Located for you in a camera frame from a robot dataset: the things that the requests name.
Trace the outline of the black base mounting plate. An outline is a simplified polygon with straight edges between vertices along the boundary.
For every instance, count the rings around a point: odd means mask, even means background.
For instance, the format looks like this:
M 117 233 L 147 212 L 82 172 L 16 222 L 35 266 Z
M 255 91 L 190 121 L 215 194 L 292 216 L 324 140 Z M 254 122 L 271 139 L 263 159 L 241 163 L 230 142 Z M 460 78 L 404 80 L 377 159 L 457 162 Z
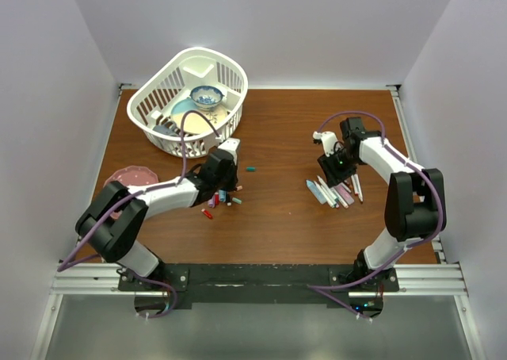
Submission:
M 142 293 L 135 308 L 163 307 L 172 301 L 170 291 L 159 284 L 173 286 L 176 307 L 190 309 L 194 304 L 317 304 L 322 296 L 310 285 L 333 286 L 352 281 L 351 265 L 261 265 L 261 264 L 169 264 L 155 273 L 155 283 L 141 281 L 121 268 L 118 290 Z M 161 297 L 145 293 L 163 292 Z

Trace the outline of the light blue marker cap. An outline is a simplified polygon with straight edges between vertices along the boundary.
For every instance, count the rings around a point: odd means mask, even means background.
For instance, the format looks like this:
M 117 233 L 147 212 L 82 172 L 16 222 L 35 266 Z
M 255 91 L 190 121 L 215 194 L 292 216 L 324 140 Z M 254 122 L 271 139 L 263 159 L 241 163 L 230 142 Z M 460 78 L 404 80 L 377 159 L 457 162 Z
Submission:
M 219 191 L 219 201 L 226 202 L 227 201 L 227 192 L 225 190 Z

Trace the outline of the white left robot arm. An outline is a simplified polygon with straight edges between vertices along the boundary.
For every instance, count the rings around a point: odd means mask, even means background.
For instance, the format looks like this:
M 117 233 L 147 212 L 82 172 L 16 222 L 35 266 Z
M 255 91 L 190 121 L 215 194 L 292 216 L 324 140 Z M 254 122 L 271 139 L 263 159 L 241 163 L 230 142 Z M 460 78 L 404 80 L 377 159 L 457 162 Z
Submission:
M 131 188 L 110 182 L 80 216 L 75 231 L 106 262 L 135 273 L 144 289 L 156 290 L 164 281 L 163 261 L 137 240 L 144 221 L 201 205 L 219 190 L 234 191 L 237 169 L 237 153 L 219 148 L 197 172 L 189 171 L 168 182 Z

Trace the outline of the pink dotted plate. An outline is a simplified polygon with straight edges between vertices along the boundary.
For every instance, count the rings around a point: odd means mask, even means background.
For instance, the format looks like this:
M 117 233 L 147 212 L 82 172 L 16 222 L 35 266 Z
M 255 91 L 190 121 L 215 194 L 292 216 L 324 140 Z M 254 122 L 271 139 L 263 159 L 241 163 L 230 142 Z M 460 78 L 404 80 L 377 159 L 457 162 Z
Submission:
M 158 176 L 148 167 L 128 166 L 115 171 L 104 182 L 106 187 L 110 182 L 117 181 L 123 186 L 151 186 L 159 182 Z

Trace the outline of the white plastic basket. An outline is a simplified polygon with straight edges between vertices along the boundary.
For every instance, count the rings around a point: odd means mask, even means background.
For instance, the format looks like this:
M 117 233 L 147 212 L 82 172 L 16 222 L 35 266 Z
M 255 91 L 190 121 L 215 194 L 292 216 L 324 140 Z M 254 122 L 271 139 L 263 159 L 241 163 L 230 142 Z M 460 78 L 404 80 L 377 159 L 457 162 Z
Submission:
M 189 158 L 208 153 L 231 137 L 242 117 L 248 78 L 233 59 L 208 48 L 177 53 L 128 101 L 127 115 L 147 139 L 167 154 L 181 156 L 184 133 Z

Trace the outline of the teal capped white marker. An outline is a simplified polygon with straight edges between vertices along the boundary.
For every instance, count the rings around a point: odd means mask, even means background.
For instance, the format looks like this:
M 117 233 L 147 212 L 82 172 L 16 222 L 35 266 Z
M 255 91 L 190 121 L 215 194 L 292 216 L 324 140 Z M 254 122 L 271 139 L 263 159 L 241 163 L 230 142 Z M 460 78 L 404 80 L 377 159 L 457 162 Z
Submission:
M 341 205 L 337 199 L 337 197 L 334 195 L 334 193 L 329 189 L 329 187 L 324 183 L 321 182 L 322 189 L 326 192 L 328 198 L 334 202 L 334 205 L 336 208 L 339 208 Z

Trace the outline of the light blue capped marker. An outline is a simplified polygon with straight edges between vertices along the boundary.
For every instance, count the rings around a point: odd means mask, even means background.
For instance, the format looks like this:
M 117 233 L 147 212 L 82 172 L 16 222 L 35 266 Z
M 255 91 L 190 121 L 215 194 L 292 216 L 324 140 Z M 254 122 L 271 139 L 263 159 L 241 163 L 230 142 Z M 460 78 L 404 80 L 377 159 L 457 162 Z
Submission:
M 326 198 L 323 196 L 323 194 L 321 193 L 321 191 L 318 189 L 318 187 L 315 185 L 314 182 L 307 179 L 306 186 L 321 205 L 327 203 Z

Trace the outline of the aluminium frame rail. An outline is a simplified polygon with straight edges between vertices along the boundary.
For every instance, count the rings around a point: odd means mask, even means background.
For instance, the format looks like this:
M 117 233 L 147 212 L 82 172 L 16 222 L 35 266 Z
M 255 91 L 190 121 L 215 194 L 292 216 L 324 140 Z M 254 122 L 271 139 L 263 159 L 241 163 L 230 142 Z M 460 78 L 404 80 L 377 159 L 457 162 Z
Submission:
M 240 205 L 213 219 L 180 209 L 147 221 L 140 241 L 169 264 L 352 265 L 383 228 L 387 187 L 364 168 L 363 205 L 318 204 L 305 180 L 320 173 L 321 124 L 360 110 L 405 147 L 390 90 L 250 90 L 236 136 L 242 141 Z M 255 172 L 247 172 L 255 167 Z M 423 245 L 383 285 L 331 292 L 317 304 L 194 304 L 177 293 L 163 307 L 135 308 L 142 293 L 118 290 L 115 264 L 83 263 L 56 275 L 35 359 L 481 359 L 467 287 L 457 264 Z

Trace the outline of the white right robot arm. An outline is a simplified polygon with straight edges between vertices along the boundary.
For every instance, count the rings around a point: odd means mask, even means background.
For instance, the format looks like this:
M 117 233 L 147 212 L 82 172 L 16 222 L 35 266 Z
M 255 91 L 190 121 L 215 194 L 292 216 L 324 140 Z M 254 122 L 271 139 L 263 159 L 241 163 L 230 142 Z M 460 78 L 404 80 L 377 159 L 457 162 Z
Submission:
M 438 236 L 446 226 L 444 176 L 436 168 L 424 168 L 397 150 L 384 128 L 368 130 L 359 111 L 343 112 L 341 136 L 319 127 L 313 133 L 322 146 L 318 164 L 325 186 L 337 186 L 353 178 L 359 165 L 370 166 L 387 184 L 385 228 L 361 250 L 352 273 L 340 289 L 356 286 L 372 290 L 407 251 Z

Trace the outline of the red cap white marker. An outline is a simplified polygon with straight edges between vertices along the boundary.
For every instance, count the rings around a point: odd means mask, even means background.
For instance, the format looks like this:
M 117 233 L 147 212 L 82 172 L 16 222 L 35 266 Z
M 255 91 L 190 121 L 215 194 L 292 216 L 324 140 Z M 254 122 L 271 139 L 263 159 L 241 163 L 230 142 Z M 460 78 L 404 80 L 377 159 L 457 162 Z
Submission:
M 353 184 L 353 190 L 355 195 L 358 197 L 360 203 L 364 202 L 364 196 L 363 192 L 360 186 L 360 180 L 357 174 L 354 174 L 351 176 L 352 184 Z

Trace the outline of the blue patterned bowl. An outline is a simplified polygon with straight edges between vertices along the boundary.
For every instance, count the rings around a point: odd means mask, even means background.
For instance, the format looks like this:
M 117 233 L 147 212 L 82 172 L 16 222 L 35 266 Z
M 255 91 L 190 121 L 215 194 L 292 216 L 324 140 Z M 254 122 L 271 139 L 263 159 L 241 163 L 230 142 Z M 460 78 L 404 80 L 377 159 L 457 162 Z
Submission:
M 202 110 L 214 109 L 223 100 L 223 93 L 214 86 L 197 86 L 190 92 L 190 98 Z

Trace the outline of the cream and blue plate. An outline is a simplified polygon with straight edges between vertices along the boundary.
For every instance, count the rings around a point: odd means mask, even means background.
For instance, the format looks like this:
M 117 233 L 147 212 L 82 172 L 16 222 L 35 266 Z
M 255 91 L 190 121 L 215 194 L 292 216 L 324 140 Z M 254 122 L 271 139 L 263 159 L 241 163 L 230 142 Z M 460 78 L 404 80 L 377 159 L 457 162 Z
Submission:
M 182 124 L 183 116 L 189 110 L 196 110 L 204 116 L 200 117 L 196 113 L 190 113 L 185 118 L 185 123 Z M 172 108 L 170 117 L 176 126 L 179 129 L 183 129 L 185 133 L 200 135 L 211 129 L 209 124 L 204 120 L 210 121 L 215 128 L 218 128 L 218 126 L 227 118 L 227 115 L 228 112 L 222 105 L 218 105 L 211 110 L 202 110 L 198 108 L 190 98 L 186 98 L 178 102 Z

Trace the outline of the purple highlighter marker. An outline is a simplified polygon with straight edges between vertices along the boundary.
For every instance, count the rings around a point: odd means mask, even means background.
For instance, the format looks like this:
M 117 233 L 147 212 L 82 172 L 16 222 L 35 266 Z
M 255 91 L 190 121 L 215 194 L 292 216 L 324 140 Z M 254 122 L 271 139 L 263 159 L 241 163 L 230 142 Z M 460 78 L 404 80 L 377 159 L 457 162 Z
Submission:
M 351 196 L 350 192 L 348 191 L 348 189 L 344 185 L 339 184 L 337 186 L 337 191 L 348 205 L 351 205 L 354 203 L 353 197 Z

